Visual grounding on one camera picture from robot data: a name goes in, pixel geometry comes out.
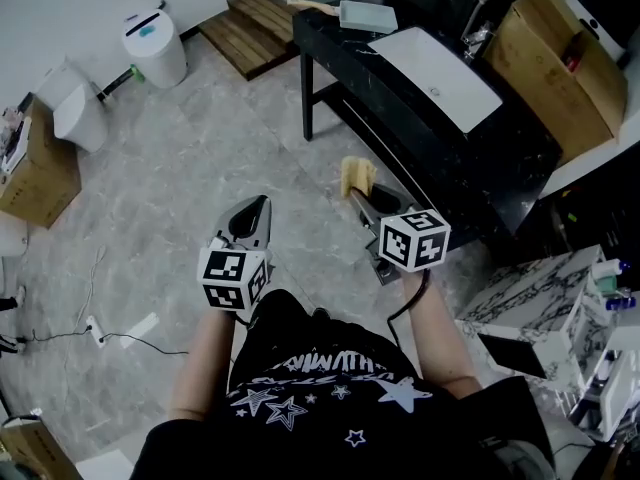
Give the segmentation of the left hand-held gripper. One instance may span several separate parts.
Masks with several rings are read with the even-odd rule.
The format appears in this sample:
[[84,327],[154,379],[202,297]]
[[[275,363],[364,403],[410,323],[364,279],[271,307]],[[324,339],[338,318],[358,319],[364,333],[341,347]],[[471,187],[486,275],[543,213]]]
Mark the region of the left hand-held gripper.
[[271,200],[240,201],[219,219],[219,235],[199,253],[197,282],[210,308],[251,314],[270,281]]

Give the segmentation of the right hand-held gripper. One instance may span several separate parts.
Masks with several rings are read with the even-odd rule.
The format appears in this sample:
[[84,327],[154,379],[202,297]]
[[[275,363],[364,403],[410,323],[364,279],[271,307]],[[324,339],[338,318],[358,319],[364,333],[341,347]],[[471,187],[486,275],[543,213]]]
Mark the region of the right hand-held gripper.
[[412,198],[379,183],[372,187],[372,204],[360,190],[351,190],[349,201],[373,235],[365,250],[382,285],[396,281],[402,272],[416,273],[444,262],[450,225],[434,209],[421,210]]

